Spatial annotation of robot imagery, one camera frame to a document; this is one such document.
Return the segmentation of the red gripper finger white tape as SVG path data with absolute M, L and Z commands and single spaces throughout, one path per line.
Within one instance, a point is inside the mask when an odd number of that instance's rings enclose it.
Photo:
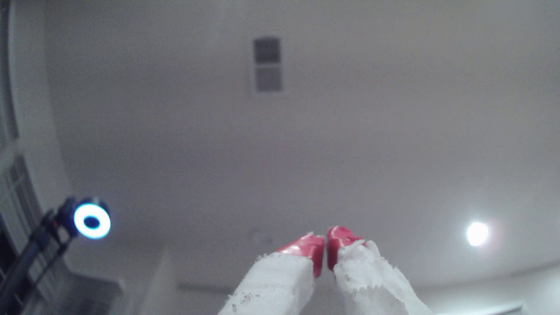
M 260 256 L 218 314 L 300 314 L 323 269 L 325 238 L 307 233 Z
M 327 242 L 328 268 L 334 273 L 345 314 L 433 314 L 372 240 L 344 226 L 332 226 Z

